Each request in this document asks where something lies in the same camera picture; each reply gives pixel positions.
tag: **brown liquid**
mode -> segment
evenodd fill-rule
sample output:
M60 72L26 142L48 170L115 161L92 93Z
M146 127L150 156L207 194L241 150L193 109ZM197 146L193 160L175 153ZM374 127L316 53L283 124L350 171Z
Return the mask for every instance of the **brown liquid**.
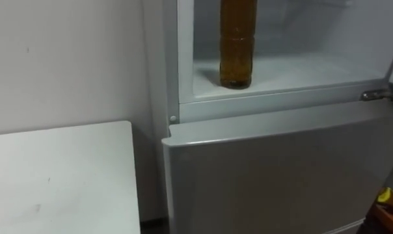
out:
M221 0L221 85L251 84L257 0Z

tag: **refrigerator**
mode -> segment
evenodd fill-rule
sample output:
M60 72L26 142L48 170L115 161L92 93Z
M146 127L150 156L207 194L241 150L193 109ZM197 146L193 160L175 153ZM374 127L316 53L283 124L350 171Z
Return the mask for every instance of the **refrigerator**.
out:
M244 90L220 5L143 1L170 233L355 233L393 167L393 0L258 0Z

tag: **white wall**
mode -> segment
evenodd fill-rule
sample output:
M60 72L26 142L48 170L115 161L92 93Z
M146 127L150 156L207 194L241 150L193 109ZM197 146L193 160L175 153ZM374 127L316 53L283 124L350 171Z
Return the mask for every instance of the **white wall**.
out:
M0 0L0 133L130 120L141 218L157 218L140 0Z

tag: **floor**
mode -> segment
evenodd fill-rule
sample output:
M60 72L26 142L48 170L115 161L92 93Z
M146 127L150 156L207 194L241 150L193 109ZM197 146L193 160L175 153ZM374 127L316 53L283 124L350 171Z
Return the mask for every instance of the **floor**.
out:
M167 234L163 227L154 227L154 228L146 228L142 229L141 234Z

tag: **white table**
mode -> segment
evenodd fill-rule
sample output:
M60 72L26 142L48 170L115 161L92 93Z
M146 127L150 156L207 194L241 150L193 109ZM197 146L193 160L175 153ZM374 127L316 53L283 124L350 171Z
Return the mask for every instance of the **white table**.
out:
M131 124L0 135L0 234L139 234Z

